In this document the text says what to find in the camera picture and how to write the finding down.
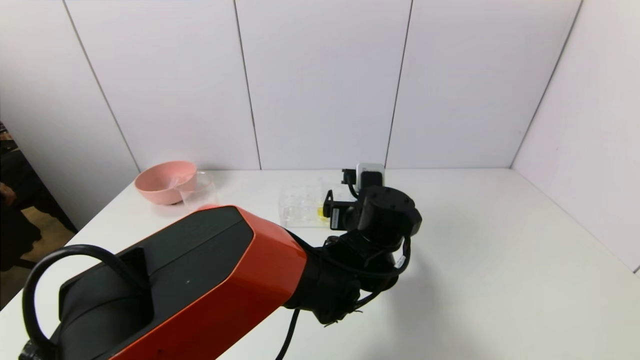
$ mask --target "transparent cup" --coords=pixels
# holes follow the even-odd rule
[[[190,211],[208,209],[220,205],[218,192],[213,183],[213,176],[198,171],[186,183],[176,187],[180,192],[184,205]]]

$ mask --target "white table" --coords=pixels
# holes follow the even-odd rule
[[[339,171],[215,172],[222,202],[278,222],[280,187]],[[302,313],[287,359],[640,359],[640,279],[510,170],[389,170],[423,217],[412,262],[363,314],[324,328]],[[127,187],[70,244],[118,252],[184,216]],[[295,229],[313,245],[332,233]],[[36,305],[58,324],[58,288],[95,264],[72,257],[43,276]],[[18,294],[0,312],[0,358],[27,340]],[[291,311],[279,309],[221,359],[273,359]]]

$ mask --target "pink bowl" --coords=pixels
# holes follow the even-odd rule
[[[150,202],[158,205],[182,201],[176,186],[187,183],[196,173],[196,165],[188,161],[169,161],[150,167],[134,181],[136,189]]]

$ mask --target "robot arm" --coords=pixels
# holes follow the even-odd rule
[[[323,324],[343,319],[396,283],[422,219],[411,198],[392,188],[361,188],[351,203],[330,195],[325,216],[347,232],[318,248],[223,206],[197,211],[117,255],[91,245],[49,254],[24,288],[31,340],[19,359],[216,358],[280,306],[294,309],[294,319],[301,309]],[[400,248],[396,264],[392,253]],[[60,325],[47,339],[35,316],[35,286],[48,266],[74,254],[102,263],[61,287]],[[360,299],[360,290],[371,294]]]

